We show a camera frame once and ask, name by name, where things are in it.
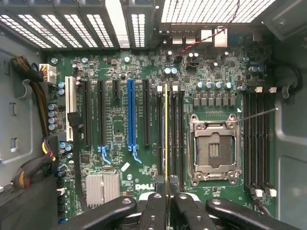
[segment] black ram slot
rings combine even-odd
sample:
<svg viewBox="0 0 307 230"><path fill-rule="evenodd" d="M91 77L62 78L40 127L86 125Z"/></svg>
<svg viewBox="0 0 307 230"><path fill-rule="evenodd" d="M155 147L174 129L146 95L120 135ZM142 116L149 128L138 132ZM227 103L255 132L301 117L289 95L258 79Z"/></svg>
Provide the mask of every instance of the black ram slot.
<svg viewBox="0 0 307 230"><path fill-rule="evenodd" d="M112 80L112 90L113 90L113 98L119 99L120 95L120 81Z"/></svg>
<svg viewBox="0 0 307 230"><path fill-rule="evenodd" d="M158 175L163 175L163 103L162 103L163 95L159 93L157 95L157 148L158 148Z"/></svg>
<svg viewBox="0 0 307 230"><path fill-rule="evenodd" d="M243 117L248 117L249 114L249 94L244 94L243 97ZM250 153L249 153L249 120L243 122L243 140L244 140L244 183L245 186L250 184Z"/></svg>
<svg viewBox="0 0 307 230"><path fill-rule="evenodd" d="M150 98L149 81L143 80L143 134L144 145L150 145Z"/></svg>
<svg viewBox="0 0 307 230"><path fill-rule="evenodd" d="M106 86L103 80L98 81L98 145L106 145Z"/></svg>
<svg viewBox="0 0 307 230"><path fill-rule="evenodd" d="M171 135L172 135L172 144L171 144L171 159L172 159L172 174L178 175L177 168L177 93L171 92Z"/></svg>
<svg viewBox="0 0 307 230"><path fill-rule="evenodd" d="M84 146L92 145L92 99L91 83L88 80L83 82L83 135Z"/></svg>
<svg viewBox="0 0 307 230"><path fill-rule="evenodd" d="M180 191L184 191L184 181L185 181L185 167L184 167L184 93L180 92L178 95L178 155L179 155L179 185Z"/></svg>
<svg viewBox="0 0 307 230"><path fill-rule="evenodd" d="M267 111L272 108L270 105L270 94L266 94L264 99L264 110ZM264 181L270 183L270 116L264 115Z"/></svg>

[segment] white connector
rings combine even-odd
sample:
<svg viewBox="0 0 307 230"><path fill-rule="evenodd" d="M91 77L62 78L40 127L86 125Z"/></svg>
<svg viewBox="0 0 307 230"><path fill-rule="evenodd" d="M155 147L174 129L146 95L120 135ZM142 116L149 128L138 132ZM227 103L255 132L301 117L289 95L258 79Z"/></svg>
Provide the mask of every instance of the white connector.
<svg viewBox="0 0 307 230"><path fill-rule="evenodd" d="M41 70L42 67L47 68L46 75L43 76L44 81L55 86L57 84L57 68L49 64L39 64L39 70Z"/></svg>
<svg viewBox="0 0 307 230"><path fill-rule="evenodd" d="M65 100L66 100L66 141L73 141L72 127L69 125L68 113L77 111L76 79L65 77Z"/></svg>

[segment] cable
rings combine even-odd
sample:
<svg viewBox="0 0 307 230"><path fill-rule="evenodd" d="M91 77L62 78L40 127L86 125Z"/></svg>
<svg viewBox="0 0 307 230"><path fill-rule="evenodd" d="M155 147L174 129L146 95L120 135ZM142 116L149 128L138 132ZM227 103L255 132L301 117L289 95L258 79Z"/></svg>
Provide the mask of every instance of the cable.
<svg viewBox="0 0 307 230"><path fill-rule="evenodd" d="M192 45L189 45L187 47L185 47L183 50L181 50L179 56L182 56L188 49L192 48L193 46L196 46L198 44L200 44L201 42L205 41L205 40L208 40L212 37L215 37L217 35L219 35L221 32L223 32L225 29L227 29L227 27L233 22L233 20L236 18L236 14L238 13L238 10L240 8L240 0L238 0L238 2L236 3L236 11L234 12L234 14L232 15L232 19L229 21L229 23L226 24L226 26L224 26L220 31L216 32L215 34L213 35L210 35L209 37L206 37L198 42L195 42L194 44Z"/></svg>
<svg viewBox="0 0 307 230"><path fill-rule="evenodd" d="M72 137L73 137L73 167L75 171L75 190L76 194L79 198L79 201L84 209L84 211L90 210L86 204L86 200L84 197L83 189L82 189L82 175L81 175L81 167L80 167L80 143L79 143L79 124L80 124L80 117L77 112L68 113L67 114L68 121L70 126L72 127Z"/></svg>

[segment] ram slot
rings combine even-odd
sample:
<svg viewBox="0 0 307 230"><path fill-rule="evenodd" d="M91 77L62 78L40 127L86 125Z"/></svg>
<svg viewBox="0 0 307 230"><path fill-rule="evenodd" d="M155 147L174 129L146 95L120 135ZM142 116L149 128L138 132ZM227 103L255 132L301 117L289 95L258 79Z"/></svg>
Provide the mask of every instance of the ram slot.
<svg viewBox="0 0 307 230"><path fill-rule="evenodd" d="M178 154L179 154L179 185L180 191L184 191L185 167L184 167L184 91L180 91L178 95Z"/></svg>
<svg viewBox="0 0 307 230"><path fill-rule="evenodd" d="M143 135L144 145L150 145L150 98L149 98L149 81L143 80Z"/></svg>
<svg viewBox="0 0 307 230"><path fill-rule="evenodd" d="M270 107L270 94L266 94L264 100L264 110L269 110ZM270 116L271 114L264 115L264 181L270 183Z"/></svg>
<svg viewBox="0 0 307 230"><path fill-rule="evenodd" d="M255 115L256 114L256 107L257 107L257 101L256 101L256 94L255 93L250 93L249 94L249 104L250 104L250 115ZM251 183L252 185L257 183L257 123L256 123L256 117L253 117L250 120L250 161L251 161L251 169L250 169L250 174L251 174Z"/></svg>
<svg viewBox="0 0 307 230"><path fill-rule="evenodd" d="M170 92L171 109L171 159L172 159L172 175L178 175L177 168L177 93Z"/></svg>
<svg viewBox="0 0 307 230"><path fill-rule="evenodd" d="M77 111L76 79L65 77L65 86L66 140L73 141L72 127L69 125L67 114Z"/></svg>
<svg viewBox="0 0 307 230"><path fill-rule="evenodd" d="M98 81L98 145L106 145L106 85Z"/></svg>
<svg viewBox="0 0 307 230"><path fill-rule="evenodd" d="M128 151L132 152L135 161L142 163L138 158L138 145L136 143L136 118L135 118L135 83L128 79Z"/></svg>
<svg viewBox="0 0 307 230"><path fill-rule="evenodd" d="M249 94L244 94L243 96L243 117L249 116ZM250 126L249 120L243 122L243 140L244 140L244 183L245 187L250 185L251 175L250 175L250 152L249 152L249 142L250 142Z"/></svg>
<svg viewBox="0 0 307 230"><path fill-rule="evenodd" d="M157 148L158 148L158 175L163 175L163 95L157 94Z"/></svg>
<svg viewBox="0 0 307 230"><path fill-rule="evenodd" d="M88 80L83 82L83 135L84 146L92 145L92 99L91 83Z"/></svg>

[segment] green circuit board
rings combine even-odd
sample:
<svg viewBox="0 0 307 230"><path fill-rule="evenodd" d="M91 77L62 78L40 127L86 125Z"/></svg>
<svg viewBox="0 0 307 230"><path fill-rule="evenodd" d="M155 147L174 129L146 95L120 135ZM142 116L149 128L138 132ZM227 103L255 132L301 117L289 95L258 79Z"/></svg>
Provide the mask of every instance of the green circuit board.
<svg viewBox="0 0 307 230"><path fill-rule="evenodd" d="M157 87L168 88L173 85L178 86L179 90L184 91L184 129L189 126L189 119L192 114L196 114L200 120L215 121L226 120L230 114L234 114L238 119L243 117L243 93L238 90L240 85L258 85L267 84L270 81L270 73L265 71L261 74L250 74L248 68L252 65L265 66L266 60L270 57L272 49L267 44L256 44L248 48L229 47L227 49L229 55L223 57L224 50L216 50L212 53L200 50L192 50L198 52L198 66L189 68L187 55L184 55L183 60L179 64L174 64L174 56L167 58L166 49L156 51L144 51L134 53L130 51L122 52L71 52L50 54L48 63L57 68L57 81L65 82L66 76L81 76L83 81L82 87L77 89L77 111L80 112L80 117L84 117L84 97L83 87L84 82L90 84L90 146L85 146L84 139L81 139L81 168L83 177L83 188L86 190L85 178L89 174L103 174L105 172L119 173L120 177L120 194L123 196L131 196L136 199L144 192L153 192L152 184L153 177L157 175ZM59 61L57 64L52 64L51 59L56 57ZM86 63L82 62L82 58L87 58ZM209 59L214 59L218 66L208 64ZM79 66L79 72L72 68L72 64ZM177 68L177 74L166 76L165 68ZM136 112L136 142L139 146L138 157L142 161L139 163L134 160L131 151L128 150L128 79L134 79L135 83L135 112ZM149 145L144 144L144 107L143 107L143 85L142 80L149 80ZM118 98L114 98L114 81L118 80ZM108 158L112 161L109 166L103 161L101 153L98 152L99 145L99 128L98 128L98 83L105 83L105 111L106 117L103 122L106 124L106 142L109 145ZM230 82L232 88L229 90L220 89L206 91L197 88L198 82L212 82L213 85L217 82ZM50 103L59 104L60 95L58 88L54 87L50 90ZM206 98L206 105L202 104L202 98ZM170 106L170 103L163 101L163 114L165 107ZM274 124L273 117L270 115L269 130L273 133ZM60 107L58 115L58 128L54 131L55 134L61 135L66 131L65 126L65 107ZM171 131L168 135L171 143ZM185 186L184 190L188 193L196 194L202 202L213 197L224 197L230 199L243 206L255 209L252 200L244 191L244 148L243 148L243 127L240 129L240 155L241 155L241 177L235 184L230 184L225 181L201 181L197 186L193 186L189 179L187 170L187 136L184 133L184 175ZM273 134L270 139L270 159L273 159L274 146ZM63 177L66 187L65 214L64 217L71 219L82 213L82 208L78 202L78 198L74 190L74 171L73 162L66 154L60 156L60 164L68 166L67 175ZM270 179L271 184L274 179L274 164L270 162ZM262 202L267 209L274 215L274 199L273 197L264 196Z"/></svg>

